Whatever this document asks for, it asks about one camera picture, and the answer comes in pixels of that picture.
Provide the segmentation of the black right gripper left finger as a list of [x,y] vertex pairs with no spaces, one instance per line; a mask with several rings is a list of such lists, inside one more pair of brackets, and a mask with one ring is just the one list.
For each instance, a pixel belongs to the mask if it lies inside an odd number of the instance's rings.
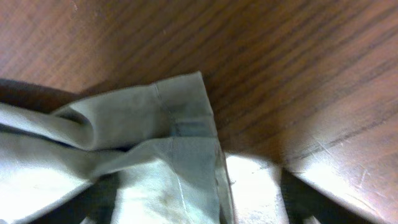
[[110,224],[119,186],[118,174],[103,175],[93,185],[30,222],[73,224],[88,220]]

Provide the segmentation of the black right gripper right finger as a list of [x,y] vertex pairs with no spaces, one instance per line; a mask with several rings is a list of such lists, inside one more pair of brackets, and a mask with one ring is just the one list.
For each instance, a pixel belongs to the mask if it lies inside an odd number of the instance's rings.
[[314,189],[283,168],[280,189],[290,223],[303,223],[314,217],[320,223],[372,223],[369,218],[349,210]]

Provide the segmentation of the khaki shorts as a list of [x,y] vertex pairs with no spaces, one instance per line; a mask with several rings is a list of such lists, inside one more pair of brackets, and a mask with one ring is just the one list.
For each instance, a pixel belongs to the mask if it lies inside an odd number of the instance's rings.
[[118,174],[111,223],[234,223],[200,72],[74,101],[1,104],[1,222],[30,223]]

